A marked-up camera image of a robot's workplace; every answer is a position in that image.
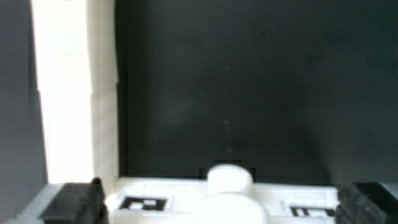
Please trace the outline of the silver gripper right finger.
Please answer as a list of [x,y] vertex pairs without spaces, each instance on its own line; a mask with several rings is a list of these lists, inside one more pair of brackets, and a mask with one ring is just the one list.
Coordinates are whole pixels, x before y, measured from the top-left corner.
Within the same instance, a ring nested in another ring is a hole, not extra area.
[[335,224],[398,224],[398,183],[337,186]]

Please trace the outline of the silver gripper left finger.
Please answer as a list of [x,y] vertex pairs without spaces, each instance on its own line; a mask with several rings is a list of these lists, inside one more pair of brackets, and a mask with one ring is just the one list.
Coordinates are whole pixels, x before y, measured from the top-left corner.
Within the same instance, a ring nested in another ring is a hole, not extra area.
[[44,224],[108,224],[101,179],[65,183],[38,216]]

